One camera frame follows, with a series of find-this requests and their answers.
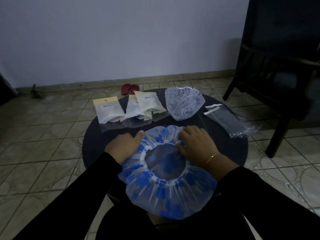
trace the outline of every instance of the red slipper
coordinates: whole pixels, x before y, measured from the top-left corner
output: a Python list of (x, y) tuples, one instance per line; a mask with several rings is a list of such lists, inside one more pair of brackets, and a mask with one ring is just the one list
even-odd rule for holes
[(139, 91), (139, 85), (137, 84), (133, 84), (131, 85), (131, 88), (130, 88), (130, 94), (134, 94), (134, 91)]
[(127, 95), (129, 93), (129, 91), (130, 91), (130, 88), (131, 88), (131, 84), (122, 85), (121, 94), (122, 95)]

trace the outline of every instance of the gold bracelet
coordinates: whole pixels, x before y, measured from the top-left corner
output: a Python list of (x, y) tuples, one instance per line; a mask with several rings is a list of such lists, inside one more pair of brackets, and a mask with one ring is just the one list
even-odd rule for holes
[(214, 154), (209, 158), (209, 160), (208, 160), (205, 164), (207, 165), (207, 163), (208, 163), (214, 156), (216, 156), (217, 154), (221, 154), (221, 153), (220, 153), (220, 152), (214, 153)]

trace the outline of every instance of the round table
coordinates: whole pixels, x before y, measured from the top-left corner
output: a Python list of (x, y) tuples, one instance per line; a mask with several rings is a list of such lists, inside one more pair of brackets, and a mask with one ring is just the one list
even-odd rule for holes
[[(156, 92), (159, 100), (162, 103), (164, 108), (166, 106), (166, 99), (165, 99), (165, 90), (166, 88), (158, 88), (158, 89), (151, 89), (147, 90), (147, 92)], [(124, 112), (126, 111), (127, 104), (128, 104), (128, 97), (125, 96), (119, 100), (120, 105), (122, 106)], [(160, 121), (152, 122), (149, 125), (138, 127), (134, 129), (124, 128), (124, 129), (115, 129), (110, 130), (105, 133), (101, 133), (100, 125), (98, 122), (98, 117), (95, 117), (94, 120), (89, 125), (83, 139), (82, 144), (82, 157), (83, 163), (86, 168), (90, 167), (99, 156), (104, 152), (104, 148), (106, 145), (112, 141), (114, 138), (117, 137), (119, 134), (130, 133), (133, 137), (137, 134), (138, 131), (144, 130), (147, 131), (152, 129), (156, 126), (169, 126), (169, 125), (176, 125), (176, 126), (187, 126), (187, 125), (196, 125), (199, 128), (204, 128), (211, 138), (213, 139), (214, 143), (216, 144), (219, 152), (223, 155), (226, 155), (232, 161), (237, 163), (240, 166), (245, 164), (247, 154), (248, 154), (248, 139), (247, 138), (230, 138), (230, 136), (226, 133), (226, 131), (215, 121), (211, 120), (203, 113), (207, 111), (205, 106), (209, 106), (212, 104), (219, 104), (220, 102), (210, 96), (203, 95), (205, 99), (205, 104), (199, 109), (199, 111), (189, 119), (176, 121), (173, 117), (168, 116)], [(112, 197), (112, 195), (117, 195), (119, 193), (119, 188), (125, 187), (125, 184), (120, 181), (120, 185), (114, 185), (108, 191), (108, 195), (111, 198), (116, 199), (117, 197)]]

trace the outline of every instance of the wall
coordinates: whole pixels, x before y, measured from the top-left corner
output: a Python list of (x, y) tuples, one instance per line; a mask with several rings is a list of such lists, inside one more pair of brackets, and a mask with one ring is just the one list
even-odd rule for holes
[(0, 0), (14, 87), (235, 68), (249, 0)]

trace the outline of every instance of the baseboard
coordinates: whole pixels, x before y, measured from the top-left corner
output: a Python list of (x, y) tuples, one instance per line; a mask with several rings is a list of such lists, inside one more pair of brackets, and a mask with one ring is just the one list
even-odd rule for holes
[[(194, 80), (194, 79), (234, 76), (235, 72), (236, 70), (232, 69), (232, 70), (196, 72), (196, 73), (185, 73), (185, 74), (166, 75), (166, 76), (139, 77), (139, 78), (120, 79), (120, 80), (77, 82), (77, 83), (57, 84), (57, 85), (50, 85), (50, 86), (39, 86), (39, 87), (36, 87), (36, 90), (39, 92), (57, 92), (57, 91), (65, 91), (65, 90), (122, 86), (123, 84), (127, 84), (127, 83), (144, 84), (144, 83), (174, 82), (174, 81), (181, 81), (181, 80)], [(16, 90), (21, 94), (28, 94), (30, 93), (31, 89), (32, 87), (16, 88)]]

